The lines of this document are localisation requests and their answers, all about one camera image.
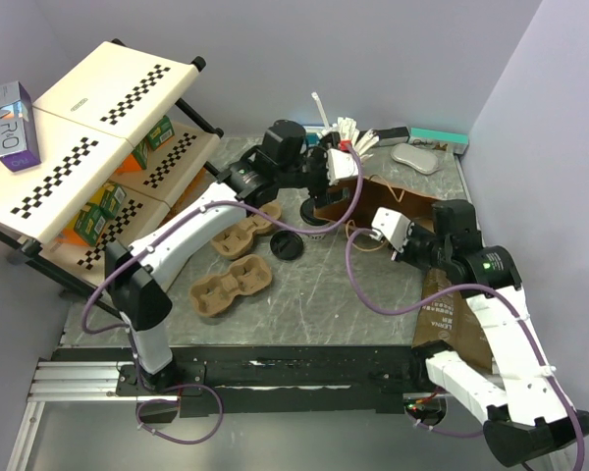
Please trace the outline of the brown paper bag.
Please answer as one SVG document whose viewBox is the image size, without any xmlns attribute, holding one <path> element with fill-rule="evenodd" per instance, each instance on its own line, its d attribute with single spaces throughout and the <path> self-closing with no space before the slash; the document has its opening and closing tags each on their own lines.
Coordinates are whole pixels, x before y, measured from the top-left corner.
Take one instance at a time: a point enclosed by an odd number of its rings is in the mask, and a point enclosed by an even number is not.
<svg viewBox="0 0 589 471">
<path fill-rule="evenodd" d="M 328 189 L 324 206 L 316 206 L 313 216 L 326 221 L 337 222 L 347 212 L 355 194 L 356 179 L 339 182 Z M 370 228 L 375 213 L 380 207 L 404 214 L 423 228 L 432 231 L 432 204 L 438 198 L 414 189 L 388 183 L 382 177 L 366 177 L 362 191 L 349 221 L 353 229 Z"/>
</svg>

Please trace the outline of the white paper coffee cup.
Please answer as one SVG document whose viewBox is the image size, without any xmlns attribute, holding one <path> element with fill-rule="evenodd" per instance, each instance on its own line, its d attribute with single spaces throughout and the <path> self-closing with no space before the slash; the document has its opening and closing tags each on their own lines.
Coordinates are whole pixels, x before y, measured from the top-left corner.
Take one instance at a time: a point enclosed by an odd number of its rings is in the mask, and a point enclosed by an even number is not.
<svg viewBox="0 0 589 471">
<path fill-rule="evenodd" d="M 314 216 L 308 217 L 303 215 L 301 219 L 304 222 L 304 228 L 306 230 L 304 236 L 310 240 L 321 240 L 325 238 L 327 233 L 331 232 L 330 228 L 333 226 L 333 222 Z"/>
</svg>

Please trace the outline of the black plastic cup lid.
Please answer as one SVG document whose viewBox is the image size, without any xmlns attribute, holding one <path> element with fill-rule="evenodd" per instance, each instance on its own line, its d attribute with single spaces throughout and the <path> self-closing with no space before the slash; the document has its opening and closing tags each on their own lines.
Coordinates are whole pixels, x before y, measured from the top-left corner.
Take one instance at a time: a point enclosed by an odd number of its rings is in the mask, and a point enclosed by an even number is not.
<svg viewBox="0 0 589 471">
<path fill-rule="evenodd" d="M 294 232 L 278 231 L 271 236 L 269 247 L 279 260 L 296 260 L 304 250 L 302 238 Z"/>
</svg>

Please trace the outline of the brown pulp cup carrier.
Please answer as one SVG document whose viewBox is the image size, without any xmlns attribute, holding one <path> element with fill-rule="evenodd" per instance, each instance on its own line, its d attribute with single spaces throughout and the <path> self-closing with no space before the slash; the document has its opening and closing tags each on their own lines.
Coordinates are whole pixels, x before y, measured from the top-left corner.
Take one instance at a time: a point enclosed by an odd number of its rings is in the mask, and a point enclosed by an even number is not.
<svg viewBox="0 0 589 471">
<path fill-rule="evenodd" d="M 275 228 L 276 225 L 272 222 L 252 213 L 215 235 L 210 244 L 224 258 L 237 260 L 251 250 L 257 236 L 268 235 Z"/>
</svg>

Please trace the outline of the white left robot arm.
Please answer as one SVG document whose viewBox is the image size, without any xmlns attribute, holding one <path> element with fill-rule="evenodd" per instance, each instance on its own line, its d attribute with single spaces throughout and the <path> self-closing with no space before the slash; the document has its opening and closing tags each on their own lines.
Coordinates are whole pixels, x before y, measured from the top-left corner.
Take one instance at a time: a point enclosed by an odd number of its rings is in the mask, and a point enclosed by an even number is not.
<svg viewBox="0 0 589 471">
<path fill-rule="evenodd" d="M 168 223 L 130 245 L 109 243 L 104 288 L 128 327 L 139 382 L 161 394 L 183 379 L 165 327 L 173 302 L 161 287 L 174 269 L 218 233 L 258 213 L 280 189 L 305 188 L 325 204 L 332 186 L 360 172 L 357 151 L 338 129 L 327 129 L 310 146 L 302 125 L 280 120 Z"/>
</svg>

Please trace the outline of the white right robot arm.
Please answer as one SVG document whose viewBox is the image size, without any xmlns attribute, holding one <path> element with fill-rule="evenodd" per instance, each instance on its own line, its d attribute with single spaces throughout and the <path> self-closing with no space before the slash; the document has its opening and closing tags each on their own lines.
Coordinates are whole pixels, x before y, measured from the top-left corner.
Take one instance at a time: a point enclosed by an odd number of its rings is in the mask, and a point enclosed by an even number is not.
<svg viewBox="0 0 589 471">
<path fill-rule="evenodd" d="M 409 366 L 410 382 L 421 391 L 439 386 L 454 396 L 481 423 L 502 465 L 522 465 L 576 445 L 574 467 L 581 469 L 589 412 L 576 408 L 556 379 L 511 255 L 484 244 L 470 202 L 438 201 L 431 214 L 433 226 L 425 229 L 400 212 L 381 209 L 374 227 L 390 243 L 395 260 L 447 276 L 447 291 L 460 292 L 485 334 L 502 383 L 491 383 L 441 341 L 429 343 Z"/>
</svg>

